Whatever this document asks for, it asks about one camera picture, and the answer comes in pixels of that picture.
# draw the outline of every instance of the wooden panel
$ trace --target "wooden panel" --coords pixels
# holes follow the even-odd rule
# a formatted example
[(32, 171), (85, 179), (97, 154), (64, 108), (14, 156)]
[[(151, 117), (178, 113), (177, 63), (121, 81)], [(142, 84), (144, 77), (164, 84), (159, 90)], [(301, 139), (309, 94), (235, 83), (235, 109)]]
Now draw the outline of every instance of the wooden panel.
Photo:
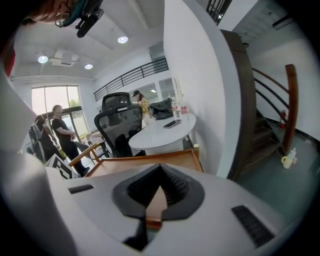
[(192, 149), (146, 156), (104, 158), (101, 159), (86, 177), (96, 177), (101, 175), (123, 172), (134, 167), (147, 164), (171, 164), (194, 169), (203, 172), (201, 165)]
[[(98, 177), (118, 172), (123, 172), (134, 167), (147, 164), (171, 164), (196, 172), (203, 172), (199, 160), (193, 149), (184, 151), (155, 154), (147, 156), (104, 158), (92, 169), (86, 177)], [(159, 187), (151, 203), (146, 209), (146, 223), (148, 228), (159, 229), (161, 227), (161, 213), (167, 208), (167, 201), (164, 191)]]

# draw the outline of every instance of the woman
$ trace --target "woman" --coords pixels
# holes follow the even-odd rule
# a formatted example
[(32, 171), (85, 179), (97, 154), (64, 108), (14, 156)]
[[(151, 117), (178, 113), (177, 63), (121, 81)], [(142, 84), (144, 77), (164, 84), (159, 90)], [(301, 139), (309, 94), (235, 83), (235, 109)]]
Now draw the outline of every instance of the woman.
[(135, 90), (132, 96), (136, 98), (136, 100), (142, 107), (142, 119), (145, 122), (145, 124), (142, 124), (142, 126), (145, 127), (148, 124), (150, 124), (151, 120), (151, 115), (149, 112), (149, 103), (147, 99), (144, 97), (144, 95), (138, 90)]
[(41, 132), (41, 138), (39, 141), (41, 142), (43, 152), (44, 152), (44, 158), (46, 161), (48, 161), (54, 154), (56, 154), (58, 157), (60, 157), (62, 160), (64, 157), (62, 157), (56, 148), (56, 146), (53, 144), (52, 141), (57, 144), (57, 139), (53, 134), (51, 133), (49, 127), (47, 126), (45, 119), (42, 115), (38, 115), (34, 121), (35, 125), (38, 127), (39, 131)]

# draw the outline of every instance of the black office chair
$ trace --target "black office chair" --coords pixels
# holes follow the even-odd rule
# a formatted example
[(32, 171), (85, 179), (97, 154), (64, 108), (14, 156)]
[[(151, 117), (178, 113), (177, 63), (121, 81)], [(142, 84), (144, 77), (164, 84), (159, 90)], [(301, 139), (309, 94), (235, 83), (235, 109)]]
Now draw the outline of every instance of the black office chair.
[(127, 92), (110, 93), (103, 97), (101, 112), (106, 112), (116, 108), (123, 108), (132, 105), (130, 94)]
[(94, 118), (94, 124), (111, 148), (113, 157), (133, 156), (129, 140), (141, 131), (142, 118), (142, 107), (137, 104), (111, 109)]

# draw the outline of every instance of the white wall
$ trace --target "white wall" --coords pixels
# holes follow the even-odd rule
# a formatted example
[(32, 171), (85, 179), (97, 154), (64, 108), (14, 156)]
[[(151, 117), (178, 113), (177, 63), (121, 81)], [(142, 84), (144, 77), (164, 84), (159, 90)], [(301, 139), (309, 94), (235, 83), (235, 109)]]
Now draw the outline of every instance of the white wall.
[[(43, 86), (71, 86), (77, 85), (79, 89), (79, 96), (81, 101), (81, 107), (83, 116), (85, 118), (88, 129), (91, 131), (96, 128), (94, 123), (95, 116), (99, 113), (95, 108), (95, 96), (94, 96), (94, 81), (93, 80), (82, 80), (82, 79), (59, 79), (57, 77), (33, 77), (26, 78), (24, 81), (13, 80), (14, 89), (21, 99), (32, 109), (32, 88), (43, 87)], [(25, 131), (25, 139), (23, 142), (22, 149), (25, 149), (25, 145), (30, 143), (28, 130)]]
[(118, 59), (112, 65), (106, 66), (96, 77), (95, 91), (105, 86), (112, 80), (133, 70), (139, 66), (152, 62), (149, 48), (139, 49), (123, 58)]
[(149, 47), (163, 41), (164, 28), (163, 26), (149, 28), (144, 33), (139, 34), (134, 38), (129, 38), (129, 40), (130, 43), (124, 43), (121, 47), (113, 49), (103, 58), (102, 61), (96, 64), (97, 68), (94, 69), (95, 77), (99, 77), (101, 73), (108, 70), (108, 68), (118, 62), (118, 60), (123, 60), (122, 65), (125, 65), (127, 57), (132, 53), (142, 49), (148, 49)]
[(218, 25), (219, 29), (232, 31), (257, 2), (258, 0), (232, 0)]
[[(291, 23), (280, 30), (267, 32), (251, 42), (247, 52), (252, 67), (271, 76), (286, 88), (288, 88), (288, 81), (285, 65), (295, 65), (299, 89), (296, 128), (320, 140), (320, 65), (316, 54), (298, 26)], [(287, 93), (261, 75), (254, 75), (288, 103)], [(261, 85), (257, 84), (256, 88), (265, 94), (278, 109), (286, 109)], [(257, 108), (267, 118), (277, 121), (280, 119), (274, 109), (259, 95), (257, 95)]]
[(204, 171), (226, 178), (239, 137), (241, 99), (227, 42), (194, 0), (166, 0), (164, 52), (173, 78), (196, 115), (193, 142)]

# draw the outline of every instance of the white ceiling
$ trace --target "white ceiling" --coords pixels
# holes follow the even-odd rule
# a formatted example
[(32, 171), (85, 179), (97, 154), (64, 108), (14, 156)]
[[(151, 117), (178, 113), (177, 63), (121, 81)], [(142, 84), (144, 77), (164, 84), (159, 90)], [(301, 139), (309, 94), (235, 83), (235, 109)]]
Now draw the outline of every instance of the white ceiling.
[[(59, 50), (79, 56), (72, 67), (63, 68), (64, 76), (76, 74), (74, 69), (77, 69), (81, 70), (81, 76), (94, 78), (115, 60), (162, 40), (164, 0), (104, 0), (101, 8), (103, 16), (83, 38), (77, 38), (76, 22), (65, 28), (40, 23), (20, 28), (15, 40), (13, 76), (60, 75), (57, 72), (61, 67), (51, 68), (47, 62), (41, 68), (37, 62), (38, 56), (52, 58)], [(123, 35), (129, 41), (119, 44), (117, 39)], [(90, 71), (84, 69), (88, 63), (93, 64)], [(25, 67), (29, 67), (28, 72), (21, 70)]]
[(288, 13), (274, 0), (260, 0), (246, 14), (234, 28), (244, 43), (250, 44), (269, 30), (274, 30), (272, 24), (286, 16)]

